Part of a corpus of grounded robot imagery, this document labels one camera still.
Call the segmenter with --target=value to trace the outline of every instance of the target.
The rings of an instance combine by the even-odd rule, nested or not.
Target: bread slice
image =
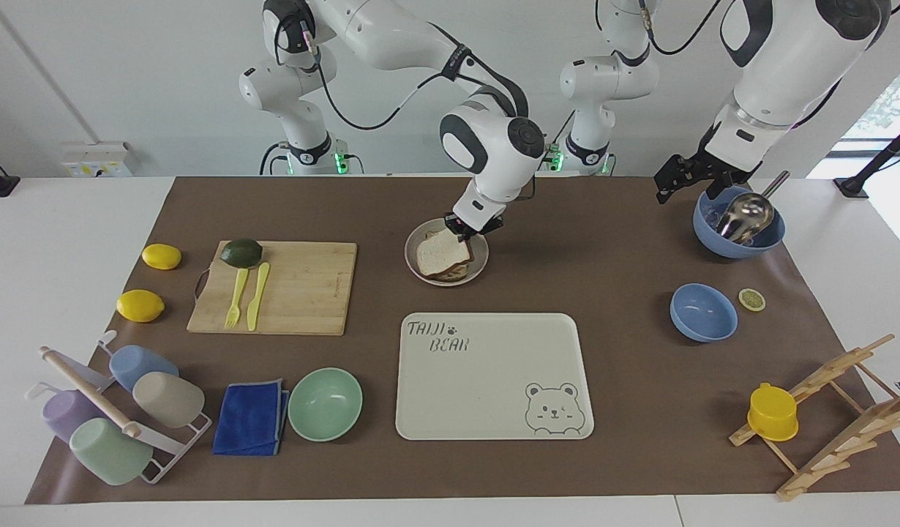
[[[449,229],[438,231],[433,236],[429,233],[427,239],[417,246],[417,270],[429,279],[440,277],[468,261],[473,261],[469,244],[457,240],[457,235]]]
[[[470,264],[461,263],[459,266],[455,266],[447,271],[447,273],[443,273],[439,277],[433,277],[431,280],[437,280],[441,283],[458,283],[460,280],[465,279],[467,274],[470,274]]]

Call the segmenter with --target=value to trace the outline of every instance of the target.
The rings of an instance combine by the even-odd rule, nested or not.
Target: yellow plastic knife
[[[248,307],[249,331],[254,331],[258,326],[258,308],[262,304],[262,296],[265,294],[265,284],[269,281],[271,266],[267,261],[258,267],[258,285],[255,287],[255,297]]]

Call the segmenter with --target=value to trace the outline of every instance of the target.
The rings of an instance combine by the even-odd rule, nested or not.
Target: metal ladle
[[[775,220],[775,207],[768,198],[789,176],[789,171],[782,171],[762,194],[745,193],[735,197],[717,223],[717,233],[735,244],[744,244],[764,231]]]

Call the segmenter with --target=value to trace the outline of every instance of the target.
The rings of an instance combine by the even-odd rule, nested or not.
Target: table
[[[131,271],[172,178],[26,180],[0,200],[0,525],[76,524],[129,514],[135,504],[17,507],[40,466],[50,436],[37,403],[23,393],[38,380],[54,380],[34,351],[49,343],[85,360],[108,323],[113,301]],[[898,335],[869,366],[886,381],[900,379],[900,244],[868,201],[828,193],[830,182],[790,181],[775,205],[790,226],[787,246],[824,307],[844,346]],[[852,281],[864,269],[862,281]],[[84,288],[69,277],[88,277]],[[24,320],[38,320],[25,327]],[[900,443],[900,430],[897,430]],[[551,524],[609,517],[623,525],[859,524],[881,517],[900,523],[900,493],[811,494],[794,504],[774,496],[658,496],[543,500],[346,501],[346,503],[156,504],[156,514],[205,517],[237,524],[253,516],[295,524],[519,523]]]

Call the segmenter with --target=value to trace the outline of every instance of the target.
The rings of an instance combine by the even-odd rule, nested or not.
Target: electrical outlet
[[[66,169],[66,174],[69,174],[71,177],[91,177],[87,176],[83,170],[83,157],[85,156],[86,154],[82,152],[67,152],[63,154],[61,163],[63,168]]]
[[[105,155],[105,166],[108,167],[106,176],[132,177],[138,163],[131,152],[109,152]]]
[[[138,162],[125,143],[63,143],[62,164],[73,177],[131,177]]]

